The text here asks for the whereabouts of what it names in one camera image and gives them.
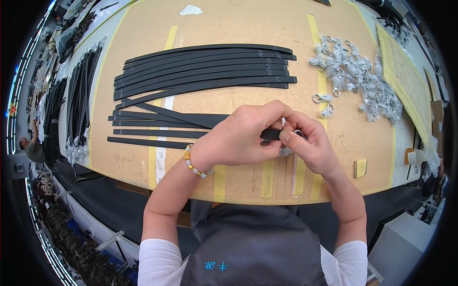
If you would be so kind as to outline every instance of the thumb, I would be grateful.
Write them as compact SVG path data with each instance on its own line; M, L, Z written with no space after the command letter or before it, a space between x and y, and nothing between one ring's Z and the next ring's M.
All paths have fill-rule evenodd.
M306 154L309 153L311 147L307 140L304 140L304 138L291 130L283 130L280 132L280 141L301 158L304 158Z

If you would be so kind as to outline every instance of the beaded bracelet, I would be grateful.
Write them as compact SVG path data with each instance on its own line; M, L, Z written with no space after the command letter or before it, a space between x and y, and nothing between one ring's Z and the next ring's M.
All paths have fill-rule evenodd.
M194 168L191 163L191 146L192 144L189 144L186 146L185 149L185 154L183 156L183 159L186 161L186 165L188 165L188 168L194 173L197 174L197 176L200 176L201 178L206 178L212 174L212 170L209 170L207 173L201 173L197 168Z

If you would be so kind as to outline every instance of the bottle label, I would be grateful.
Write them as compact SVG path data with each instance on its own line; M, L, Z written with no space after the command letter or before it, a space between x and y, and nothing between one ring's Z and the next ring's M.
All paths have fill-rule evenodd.
M407 161L409 165L417 165L417 155L415 152L407 153Z

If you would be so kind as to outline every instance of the factory floor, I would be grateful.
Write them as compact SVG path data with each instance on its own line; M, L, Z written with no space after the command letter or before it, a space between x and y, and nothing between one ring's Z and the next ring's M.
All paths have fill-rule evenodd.
M116 187L111 178L98 178L74 183L73 170L69 163L56 163L54 175L62 186L99 221L117 232L123 230L125 237L140 243L142 235L143 209L147 202L145 195ZM406 186L367 195L364 197L367 212L367 238L372 238L380 220L399 210L417 210L424 198L421 190ZM315 232L321 245L334 251L337 239L338 219L331 203L299 206L300 218ZM191 229L177 227L182 257L189 255L199 245Z

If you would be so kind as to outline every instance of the led light strip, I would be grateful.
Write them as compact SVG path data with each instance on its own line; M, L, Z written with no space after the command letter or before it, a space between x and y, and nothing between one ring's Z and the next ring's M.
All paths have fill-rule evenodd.
M30 38L30 40L29 40L29 42L28 42L28 44L26 46L26 49L25 49L24 53L22 54L21 61L19 62L19 65L16 67L16 73L14 75L13 84L11 86L11 91L10 91L10 98L8 100L8 111L7 111L8 120L7 120L7 123L6 123L6 137L7 137L7 140L6 140L6 142L7 142L7 144L6 144L6 154L7 155L10 154L10 146L9 146L9 144L11 144L11 154L14 155L16 153L16 144L15 144L15 142L16 142L16 120L15 119L13 119L11 121L11 137L8 137L8 135L10 133L10 119L9 119L9 117L11 117L11 116L15 117L16 116L16 112L17 112L17 109L16 109L14 114L10 114L11 105L16 105L19 102L19 96L21 95L21 89L22 89L22 82L24 81L24 77L25 77L25 73L27 71L27 67L28 67L28 65L30 63L31 56L32 56L33 52L35 51L35 48L37 47L41 32L43 31L43 28L44 28L44 24L46 23L46 20L48 19L49 14L51 13L51 10L53 9L53 7L55 5L55 2L56 1L54 0L49 5L48 10L46 11L46 14L43 16L43 18L41 19L40 23L37 26L37 29L40 28L40 26L41 26L41 28L39 29L37 35L35 36L35 39L33 37ZM19 78L17 78L19 69L21 69L21 72L19 74Z

